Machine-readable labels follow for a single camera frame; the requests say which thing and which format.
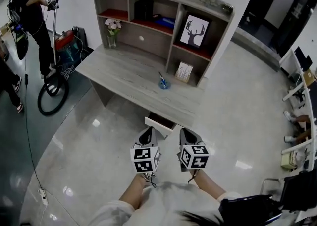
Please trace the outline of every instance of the white desk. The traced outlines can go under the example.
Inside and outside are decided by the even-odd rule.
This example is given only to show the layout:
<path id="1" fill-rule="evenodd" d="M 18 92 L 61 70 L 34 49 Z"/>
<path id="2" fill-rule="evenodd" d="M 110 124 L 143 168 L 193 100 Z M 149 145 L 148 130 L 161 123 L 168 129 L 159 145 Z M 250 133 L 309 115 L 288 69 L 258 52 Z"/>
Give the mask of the white desk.
<path id="1" fill-rule="evenodd" d="M 297 70 L 301 76 L 301 80 L 302 82 L 293 90 L 290 90 L 289 93 L 283 98 L 283 101 L 286 101 L 287 99 L 289 99 L 294 93 L 296 93 L 299 89 L 304 89 L 304 93 L 305 93 L 305 98 L 306 98 L 306 101 L 305 101 L 305 105 L 306 105 L 306 108 L 308 109 L 308 116 L 311 120 L 311 139 L 308 140 L 308 141 L 305 141 L 299 145 L 296 145 L 292 148 L 289 148 L 289 149 L 285 149 L 285 150 L 282 150 L 281 153 L 282 154 L 286 154 L 286 153 L 289 153 L 291 151 L 295 151 L 295 150 L 298 150 L 300 148 L 303 148 L 303 147 L 306 147 L 306 146 L 310 146 L 310 152 L 309 152 L 309 155 L 308 155 L 308 160 L 309 160 L 309 166 L 308 166 L 308 170 L 311 171 L 314 169 L 314 162 L 315 162 L 315 152 L 316 152 L 316 131 L 317 131 L 317 128 L 316 128 L 316 125 L 315 125 L 315 120 L 316 118 L 314 117 L 314 114 L 313 114 L 313 105 L 312 105 L 312 101 L 311 101 L 311 95 L 310 95 L 310 89 L 307 87 L 306 83 L 305 83 L 305 80 L 304 80 L 304 73 L 303 73 L 303 70 L 298 62 L 298 59 L 296 58 L 295 56 L 295 53 L 291 50 L 291 53 L 285 57 L 283 57 L 280 61 L 280 65 L 288 58 L 292 58 L 295 62 L 295 65 L 297 67 Z M 317 207 L 316 208 L 312 208 L 312 209 L 308 209 L 307 211 L 300 211 L 298 216 L 297 216 L 297 219 L 296 219 L 296 222 L 299 222 L 309 216 L 314 216 L 316 215 L 317 213 Z"/>
<path id="2" fill-rule="evenodd" d="M 191 128 L 207 79 L 189 86 L 165 73 L 165 59 L 120 43 L 116 49 L 97 47 L 77 68 L 89 78 L 104 105 L 113 93 L 186 128 Z M 159 73 L 171 88 L 159 87 Z"/>

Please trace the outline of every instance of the glass vase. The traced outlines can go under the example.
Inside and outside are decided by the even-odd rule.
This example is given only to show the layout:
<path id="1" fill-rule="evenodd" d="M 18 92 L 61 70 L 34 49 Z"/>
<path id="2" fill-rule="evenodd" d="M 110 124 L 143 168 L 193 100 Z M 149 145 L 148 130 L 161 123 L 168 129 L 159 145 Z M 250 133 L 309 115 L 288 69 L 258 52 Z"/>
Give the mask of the glass vase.
<path id="1" fill-rule="evenodd" d="M 115 36 L 108 36 L 108 45 L 109 45 L 109 48 L 116 47 Z"/>

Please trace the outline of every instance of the blue pen holder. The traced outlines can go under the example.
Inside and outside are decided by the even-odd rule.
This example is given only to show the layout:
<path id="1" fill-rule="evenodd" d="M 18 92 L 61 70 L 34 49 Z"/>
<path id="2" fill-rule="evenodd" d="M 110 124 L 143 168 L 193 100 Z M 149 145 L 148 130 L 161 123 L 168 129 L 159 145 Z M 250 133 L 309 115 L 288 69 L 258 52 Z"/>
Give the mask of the blue pen holder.
<path id="1" fill-rule="evenodd" d="M 164 86 L 164 83 L 162 80 L 159 82 L 158 85 L 161 89 L 169 89 L 171 86 L 170 82 L 165 80 L 165 83 L 166 83 L 166 87 Z"/>

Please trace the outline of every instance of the framed picture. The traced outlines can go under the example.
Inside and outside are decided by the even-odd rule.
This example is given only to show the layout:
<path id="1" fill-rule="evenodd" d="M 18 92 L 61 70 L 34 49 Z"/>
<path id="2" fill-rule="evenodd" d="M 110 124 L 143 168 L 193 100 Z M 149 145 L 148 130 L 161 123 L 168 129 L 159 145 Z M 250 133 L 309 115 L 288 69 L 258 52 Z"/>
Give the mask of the framed picture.
<path id="1" fill-rule="evenodd" d="M 205 18 L 188 13 L 185 23 L 179 32 L 178 41 L 195 48 L 200 48 L 211 22 L 211 20 L 208 21 Z"/>

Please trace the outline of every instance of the power strip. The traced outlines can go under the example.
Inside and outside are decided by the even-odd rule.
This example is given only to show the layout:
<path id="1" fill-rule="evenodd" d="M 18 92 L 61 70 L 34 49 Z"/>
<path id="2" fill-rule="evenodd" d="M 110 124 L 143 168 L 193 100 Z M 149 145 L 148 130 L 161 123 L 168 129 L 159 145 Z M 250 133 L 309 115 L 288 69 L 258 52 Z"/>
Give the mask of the power strip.
<path id="1" fill-rule="evenodd" d="M 47 195 L 46 195 L 46 192 L 43 190 L 43 189 L 39 189 L 39 192 L 38 192 L 41 196 L 41 199 L 42 199 L 42 203 L 47 206 L 49 204 L 48 200 L 47 200 Z"/>

